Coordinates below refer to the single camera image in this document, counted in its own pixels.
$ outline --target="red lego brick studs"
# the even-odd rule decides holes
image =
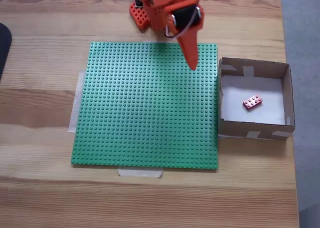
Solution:
[[[262,103],[261,97],[258,94],[256,94],[250,97],[249,99],[245,100],[243,102],[243,105],[248,111],[250,111],[251,109],[253,109],[254,107],[257,107],[261,103]]]

